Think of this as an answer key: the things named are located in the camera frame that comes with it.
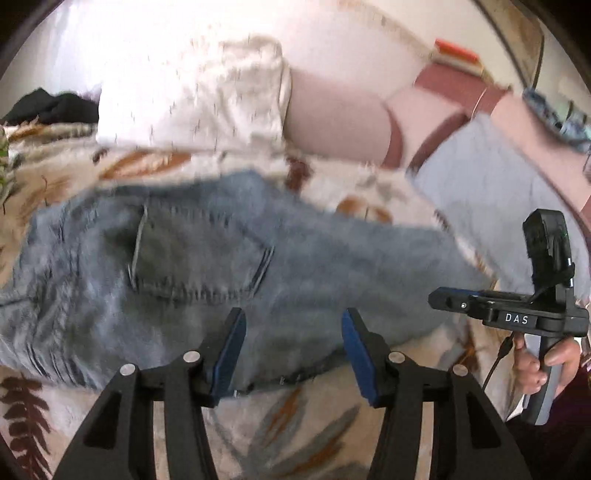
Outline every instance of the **bedspread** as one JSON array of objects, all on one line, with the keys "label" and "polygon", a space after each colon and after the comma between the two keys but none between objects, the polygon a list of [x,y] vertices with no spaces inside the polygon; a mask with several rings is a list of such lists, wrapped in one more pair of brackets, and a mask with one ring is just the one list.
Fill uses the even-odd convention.
[{"label": "bedspread", "polygon": [[[414,191],[403,172],[375,170],[298,152],[246,157],[109,150],[97,145],[89,137],[92,133],[92,127],[87,125],[36,125],[12,132],[11,148],[21,156],[22,166],[15,172],[15,187],[0,213],[2,284],[10,276],[29,217],[36,209],[64,201],[87,187],[113,182],[181,183],[248,168],[329,212],[370,222],[449,229],[444,216]],[[494,273],[478,253],[462,238],[457,236],[456,241],[464,256],[487,273],[494,286]],[[457,315],[453,325],[442,326],[397,348],[428,367],[447,369],[461,362],[482,381],[503,337],[477,321]],[[487,390],[502,416],[511,411],[513,402],[511,363],[510,358],[501,362]],[[16,450],[18,442],[14,440],[18,438],[13,438],[8,428],[25,419],[6,412],[14,405],[29,405],[24,415],[36,427],[34,436],[24,434],[24,451],[32,465],[50,476],[96,393],[41,384],[5,368],[0,378],[0,414],[5,416],[0,420],[0,432]],[[424,412],[417,473],[420,479],[428,477],[431,455],[431,406],[426,405]],[[222,479],[365,479],[382,415],[359,395],[348,365],[298,385],[228,398],[217,409],[204,411],[214,462]],[[155,412],[155,452],[159,478],[166,478],[161,406]]]}]

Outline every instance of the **light blue jeans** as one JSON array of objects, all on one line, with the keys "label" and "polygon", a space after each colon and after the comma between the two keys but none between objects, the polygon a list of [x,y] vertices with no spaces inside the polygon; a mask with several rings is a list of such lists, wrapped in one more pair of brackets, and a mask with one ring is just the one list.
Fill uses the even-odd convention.
[{"label": "light blue jeans", "polygon": [[198,347],[240,306],[232,386],[251,390],[343,362],[346,307],[397,344],[451,319],[432,290],[488,281],[443,231],[321,213],[251,172],[89,190],[34,215],[0,291],[0,362],[101,388],[126,362]]}]

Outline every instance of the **maroon fabric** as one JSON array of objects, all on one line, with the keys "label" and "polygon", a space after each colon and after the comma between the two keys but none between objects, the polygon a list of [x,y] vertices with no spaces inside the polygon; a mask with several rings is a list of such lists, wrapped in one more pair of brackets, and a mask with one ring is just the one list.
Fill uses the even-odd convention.
[{"label": "maroon fabric", "polygon": [[507,422],[534,480],[591,478],[591,390],[587,371],[580,369],[554,400],[546,425]]},{"label": "maroon fabric", "polygon": [[489,85],[481,78],[438,63],[426,66],[414,84],[459,103],[469,116],[478,112],[490,115],[507,93],[507,90]]},{"label": "maroon fabric", "polygon": [[398,126],[398,122],[394,118],[392,112],[386,108],[388,116],[390,117],[390,128],[392,134],[390,135],[390,146],[384,157],[383,168],[391,168],[394,170],[400,166],[400,159],[402,158],[402,132]]},{"label": "maroon fabric", "polygon": [[413,172],[417,172],[418,169],[423,166],[425,161],[431,155],[433,155],[439,145],[445,142],[445,140],[447,140],[452,133],[454,133],[456,130],[459,130],[469,121],[470,119],[463,112],[458,112],[455,115],[447,118],[425,139],[423,144],[418,148],[417,152],[414,154],[413,159],[408,165],[408,169]]}]

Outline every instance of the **fern leaf pattern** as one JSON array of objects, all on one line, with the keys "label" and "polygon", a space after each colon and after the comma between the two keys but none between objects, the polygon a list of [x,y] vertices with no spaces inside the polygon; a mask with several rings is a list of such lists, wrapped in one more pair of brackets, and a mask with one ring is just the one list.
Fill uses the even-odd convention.
[{"label": "fern leaf pattern", "polygon": [[30,480],[48,480],[51,471],[43,452],[50,453],[46,434],[51,428],[43,414],[49,407],[38,396],[43,385],[24,377],[8,377],[0,387],[7,391],[0,402],[9,406],[4,419],[10,422],[9,446],[17,463]]}]

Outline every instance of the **finger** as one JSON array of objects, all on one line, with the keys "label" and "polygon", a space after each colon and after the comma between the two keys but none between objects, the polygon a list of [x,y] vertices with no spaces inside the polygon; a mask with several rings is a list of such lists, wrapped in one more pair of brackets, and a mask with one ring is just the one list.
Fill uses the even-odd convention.
[{"label": "finger", "polygon": [[544,357],[544,363],[549,367],[567,362],[578,362],[581,356],[581,347],[574,338],[567,338],[556,345]]},{"label": "finger", "polygon": [[556,396],[560,395],[564,388],[575,378],[580,364],[580,345],[572,338],[557,343],[544,357],[547,365],[563,364],[560,373]]},{"label": "finger", "polygon": [[517,378],[517,383],[520,389],[526,395],[531,395],[532,393],[540,391],[542,385],[544,385],[547,381],[548,376],[543,372],[527,375],[522,374]]},{"label": "finger", "polygon": [[534,393],[538,393],[541,390],[541,385],[534,385],[534,386],[526,386],[522,387],[522,391],[524,395],[533,395]]},{"label": "finger", "polygon": [[540,361],[527,349],[515,350],[515,362],[513,368],[519,372],[535,373],[540,369]]},{"label": "finger", "polygon": [[516,333],[513,337],[513,344],[515,345],[515,350],[521,350],[525,347],[525,335],[523,333]]}]

